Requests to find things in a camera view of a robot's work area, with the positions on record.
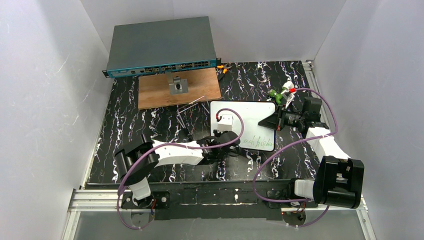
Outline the white whiteboard black frame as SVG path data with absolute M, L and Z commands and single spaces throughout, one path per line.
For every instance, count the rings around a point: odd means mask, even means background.
M 276 105 L 270 101 L 218 101 L 210 102 L 210 133 L 218 128 L 216 113 L 220 109 L 232 109 L 243 120 L 244 131 L 239 146 L 243 149 L 272 152 L 275 150 L 276 132 L 259 125 L 259 121 L 273 114 Z

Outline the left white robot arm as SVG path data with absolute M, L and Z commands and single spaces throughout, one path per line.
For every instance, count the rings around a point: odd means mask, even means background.
M 184 143 L 165 143 L 142 137 L 119 148 L 114 160 L 120 178 L 118 194 L 129 188 L 137 201 L 151 196 L 148 176 L 164 165 L 211 165 L 239 148 L 240 137 L 233 131 L 214 132 L 199 140 Z

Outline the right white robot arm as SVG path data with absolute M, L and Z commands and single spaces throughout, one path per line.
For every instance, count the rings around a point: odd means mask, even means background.
M 328 125 L 321 121 L 322 100 L 306 97 L 300 112 L 290 112 L 279 106 L 260 120 L 258 125 L 279 131 L 296 128 L 319 158 L 314 179 L 293 178 L 278 203 L 314 201 L 316 204 L 356 209 L 361 203 L 365 166 L 361 160 L 348 156 L 335 142 Z

